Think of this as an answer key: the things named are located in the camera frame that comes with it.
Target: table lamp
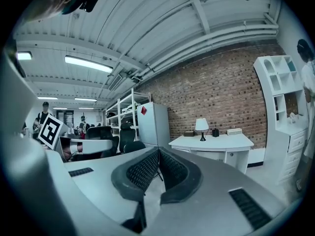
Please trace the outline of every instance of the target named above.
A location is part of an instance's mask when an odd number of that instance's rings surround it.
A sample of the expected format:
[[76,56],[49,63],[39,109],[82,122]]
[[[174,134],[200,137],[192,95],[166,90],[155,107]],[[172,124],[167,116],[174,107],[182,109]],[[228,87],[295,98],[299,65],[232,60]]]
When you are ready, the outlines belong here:
[[200,118],[196,120],[196,128],[195,130],[201,131],[201,141],[205,141],[205,137],[203,136],[203,130],[208,130],[209,126],[207,120],[205,118]]

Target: fluorescent light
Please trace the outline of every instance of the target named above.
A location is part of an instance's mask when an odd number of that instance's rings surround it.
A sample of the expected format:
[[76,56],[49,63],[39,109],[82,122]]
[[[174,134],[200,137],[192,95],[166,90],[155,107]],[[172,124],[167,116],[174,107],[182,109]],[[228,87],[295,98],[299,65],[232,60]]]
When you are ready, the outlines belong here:
[[39,100],[58,100],[57,97],[37,97]]
[[87,101],[97,101],[96,99],[82,99],[82,98],[74,98],[75,100],[87,100]]
[[76,58],[76,57],[72,57],[68,55],[64,57],[64,61],[69,64],[81,65],[88,68],[103,71],[106,73],[111,73],[113,71],[113,69],[107,65],[99,64],[96,62],[88,61],[86,59],[80,59],[80,58]]
[[18,52],[18,60],[31,60],[32,54],[30,52]]

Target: metal shelving rack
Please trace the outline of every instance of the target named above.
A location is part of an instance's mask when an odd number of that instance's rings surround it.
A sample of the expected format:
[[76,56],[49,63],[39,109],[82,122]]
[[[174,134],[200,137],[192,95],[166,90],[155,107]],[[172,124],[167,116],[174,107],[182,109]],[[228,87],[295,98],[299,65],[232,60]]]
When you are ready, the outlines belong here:
[[[120,126],[122,125],[122,118],[124,117],[128,117],[128,116],[132,116],[132,120],[133,120],[133,124],[134,126],[131,127],[133,129],[138,129],[138,126],[135,126],[136,124],[136,115],[137,115],[137,111],[136,111],[136,107],[135,107],[135,103],[146,103],[146,102],[151,102],[151,94],[150,93],[139,93],[139,92],[135,92],[133,90],[133,88],[131,89],[131,94],[127,95],[125,98],[123,99],[118,99],[117,103],[115,103],[114,105],[112,105],[109,108],[105,109],[105,116],[107,116],[108,112],[114,112],[116,113],[115,116],[112,116],[110,118],[105,118],[105,125],[108,126],[109,125],[109,120],[118,120],[118,126],[113,126],[111,124],[111,127],[113,129],[119,129],[120,132]],[[121,106],[124,105],[125,107],[132,105],[132,109],[122,113],[121,112]]]

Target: white floor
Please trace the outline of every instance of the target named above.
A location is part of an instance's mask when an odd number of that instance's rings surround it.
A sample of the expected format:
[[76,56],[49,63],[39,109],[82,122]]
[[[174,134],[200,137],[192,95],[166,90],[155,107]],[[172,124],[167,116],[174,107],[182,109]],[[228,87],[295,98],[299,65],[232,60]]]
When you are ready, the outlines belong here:
[[[268,180],[266,177],[268,172],[266,172],[264,166],[247,168],[246,175],[269,190],[287,207],[293,201],[301,197],[301,194],[296,192],[295,180],[301,176],[304,167],[305,163],[301,162],[298,167],[296,177],[281,185],[275,185]],[[147,225],[150,225],[154,221],[159,212],[160,196],[163,192],[165,192],[164,182],[162,182],[159,177],[156,177],[151,182],[148,190],[146,191],[146,196],[144,197]]]

